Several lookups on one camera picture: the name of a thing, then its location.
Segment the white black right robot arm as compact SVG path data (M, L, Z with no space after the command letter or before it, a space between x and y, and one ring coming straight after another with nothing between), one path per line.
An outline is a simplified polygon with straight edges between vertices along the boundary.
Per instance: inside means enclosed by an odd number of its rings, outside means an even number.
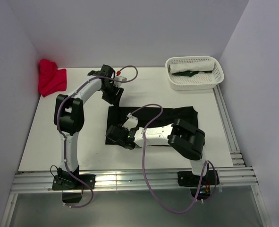
M147 146L171 146L181 156L190 160L193 181L203 184L209 178L203 155L205 133L190 123L176 119L165 126L147 128L138 127L136 117L128 118L124 124L112 125L106 132L106 138L115 145L127 149Z

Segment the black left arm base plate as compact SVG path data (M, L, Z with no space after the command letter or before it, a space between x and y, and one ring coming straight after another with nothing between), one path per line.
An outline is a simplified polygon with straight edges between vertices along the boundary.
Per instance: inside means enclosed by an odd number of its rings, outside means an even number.
M67 171L59 168L52 183L53 191L94 189L96 175L79 173L79 168L72 172L71 176Z

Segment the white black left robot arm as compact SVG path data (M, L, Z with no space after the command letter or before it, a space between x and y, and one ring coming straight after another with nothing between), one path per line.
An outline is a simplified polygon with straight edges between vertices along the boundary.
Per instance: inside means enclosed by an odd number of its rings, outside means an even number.
M115 72L111 66L103 65L98 71L90 71L85 82L68 95L56 98L54 124L62 140L62 158L57 169L55 182L68 189L83 183L79 176L77 159L78 135L85 123L84 104L98 91L102 99L111 105L118 105L124 91L121 84L127 79Z

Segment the black t shirt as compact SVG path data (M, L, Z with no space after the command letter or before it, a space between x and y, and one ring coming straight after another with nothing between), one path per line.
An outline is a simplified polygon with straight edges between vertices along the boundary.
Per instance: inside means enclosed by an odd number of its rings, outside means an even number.
M107 115L107 126L108 130L110 126L123 125L127 120L127 115L132 113L139 107L127 106L127 107L115 107L110 106L108 108ZM138 127L144 127L152 118L157 116L160 113L160 108L158 107L145 107L136 113L133 116L138 118ZM163 113L155 121L153 121L149 127L161 127L168 124L172 124L175 119L182 119L189 124L199 127L198 125L198 112L192 106L179 107L179 108L164 108Z

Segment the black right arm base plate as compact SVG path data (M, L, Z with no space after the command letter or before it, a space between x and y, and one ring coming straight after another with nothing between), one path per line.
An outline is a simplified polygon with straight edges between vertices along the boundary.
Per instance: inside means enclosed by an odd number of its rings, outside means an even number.
M192 171L178 172L178 185L182 187L198 187L200 175L194 175ZM219 185L220 180L218 172L208 170L206 175L202 177L201 186Z

